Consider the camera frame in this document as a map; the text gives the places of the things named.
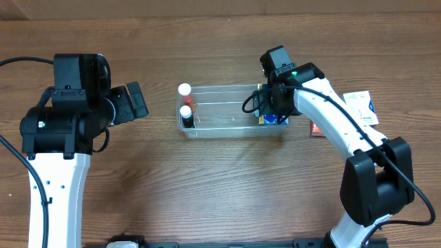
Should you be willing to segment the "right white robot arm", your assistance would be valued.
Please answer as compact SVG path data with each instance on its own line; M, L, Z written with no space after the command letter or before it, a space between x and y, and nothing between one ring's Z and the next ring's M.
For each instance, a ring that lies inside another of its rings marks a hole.
M345 162L340 200L345 213L324 238L301 238L314 247L385 247L372 234L415 198L411 149L388 139L352 114L325 74L313 63L297 66L284 46L260 57L267 84L251 96L253 111L277 124L304 114L324 133Z

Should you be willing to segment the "white medicine box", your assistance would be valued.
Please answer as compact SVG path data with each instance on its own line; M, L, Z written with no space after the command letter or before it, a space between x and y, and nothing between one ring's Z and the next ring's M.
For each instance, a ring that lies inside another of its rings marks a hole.
M379 124L369 91L344 93L343 97L349 109L360 119L370 126Z

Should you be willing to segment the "black tube white cap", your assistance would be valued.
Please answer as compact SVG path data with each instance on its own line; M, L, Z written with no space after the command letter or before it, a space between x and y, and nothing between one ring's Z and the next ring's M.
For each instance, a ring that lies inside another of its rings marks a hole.
M183 105L179 114L181 115L181 119L185 128L193 128L194 127L194 115L190 106Z

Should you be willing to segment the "red orange medicine box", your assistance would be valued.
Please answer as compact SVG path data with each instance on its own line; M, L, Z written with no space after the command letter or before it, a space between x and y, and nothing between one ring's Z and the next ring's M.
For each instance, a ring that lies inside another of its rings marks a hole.
M325 136L323 131L313 121L310 121L310 132L309 133L311 136Z

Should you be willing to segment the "blue yellow VapoDrops box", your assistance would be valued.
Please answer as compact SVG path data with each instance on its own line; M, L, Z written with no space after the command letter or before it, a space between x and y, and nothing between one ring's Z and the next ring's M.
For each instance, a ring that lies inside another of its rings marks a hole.
M256 107L261 101L264 100L264 95L256 96L253 99L254 107ZM279 116L277 114L264 114L264 110L268 110L269 105L267 103L262 104L259 110L254 111L254 116L258 118L258 124L262 126L278 125L278 119L282 119L285 116Z

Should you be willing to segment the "orange tube white cap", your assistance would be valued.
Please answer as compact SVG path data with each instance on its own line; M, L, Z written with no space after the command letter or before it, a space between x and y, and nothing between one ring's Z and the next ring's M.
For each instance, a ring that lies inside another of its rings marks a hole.
M181 83L178 87L178 93L180 94L183 103L185 105L188 105L191 108L191 110L195 112L191 85L188 83Z

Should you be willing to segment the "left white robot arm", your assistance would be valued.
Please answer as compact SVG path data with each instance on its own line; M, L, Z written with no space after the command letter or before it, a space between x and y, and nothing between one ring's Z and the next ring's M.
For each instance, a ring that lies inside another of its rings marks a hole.
M137 82L111 86L102 54L57 54L54 87L20 123L30 179L29 247L80 247L83 192L94 139L147 116Z

